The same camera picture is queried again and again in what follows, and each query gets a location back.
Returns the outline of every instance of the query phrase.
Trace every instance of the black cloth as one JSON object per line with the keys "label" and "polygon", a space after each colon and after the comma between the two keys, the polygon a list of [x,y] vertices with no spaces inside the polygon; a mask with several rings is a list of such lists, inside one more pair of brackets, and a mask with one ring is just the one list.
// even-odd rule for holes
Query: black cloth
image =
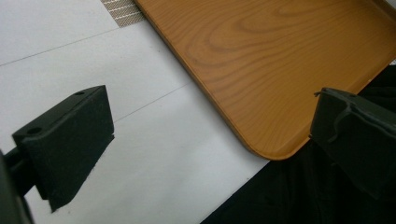
{"label": "black cloth", "polygon": [[[396,66],[389,66],[360,96],[396,112],[395,87]],[[270,161],[202,223],[396,223],[396,202],[357,189],[309,141],[291,158]]]}

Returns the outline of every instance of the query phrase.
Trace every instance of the screw hole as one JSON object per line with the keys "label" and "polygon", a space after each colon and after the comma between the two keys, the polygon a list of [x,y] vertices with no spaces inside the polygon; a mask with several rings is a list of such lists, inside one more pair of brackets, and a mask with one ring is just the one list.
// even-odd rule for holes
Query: screw hole
{"label": "screw hole", "polygon": [[41,128],[33,128],[33,129],[30,129],[29,131],[27,131],[27,133],[29,133],[29,134],[35,134],[35,133],[39,133],[39,132],[41,132]]}

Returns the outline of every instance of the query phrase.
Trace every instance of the wood grain pattern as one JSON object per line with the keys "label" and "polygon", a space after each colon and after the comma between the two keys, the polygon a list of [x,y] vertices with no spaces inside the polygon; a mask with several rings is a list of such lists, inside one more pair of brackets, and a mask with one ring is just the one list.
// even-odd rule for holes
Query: wood grain pattern
{"label": "wood grain pattern", "polygon": [[270,160],[307,140],[322,87],[359,92],[396,57],[369,0],[136,0],[235,134]]}

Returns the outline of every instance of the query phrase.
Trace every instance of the metal grille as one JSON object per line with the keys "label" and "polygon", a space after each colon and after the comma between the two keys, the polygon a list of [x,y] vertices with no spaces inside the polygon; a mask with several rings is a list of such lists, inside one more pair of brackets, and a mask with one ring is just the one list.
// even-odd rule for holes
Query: metal grille
{"label": "metal grille", "polygon": [[119,27],[134,24],[145,19],[132,0],[101,0]]}

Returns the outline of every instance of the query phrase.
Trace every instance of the white tabletop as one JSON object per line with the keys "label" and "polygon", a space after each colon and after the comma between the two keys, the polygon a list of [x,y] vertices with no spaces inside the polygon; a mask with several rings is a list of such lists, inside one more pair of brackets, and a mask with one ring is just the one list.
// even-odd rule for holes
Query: white tabletop
{"label": "white tabletop", "polygon": [[70,94],[106,85],[115,140],[76,198],[37,224],[199,223],[267,161],[248,152],[147,21],[99,0],[0,2],[0,148]]}

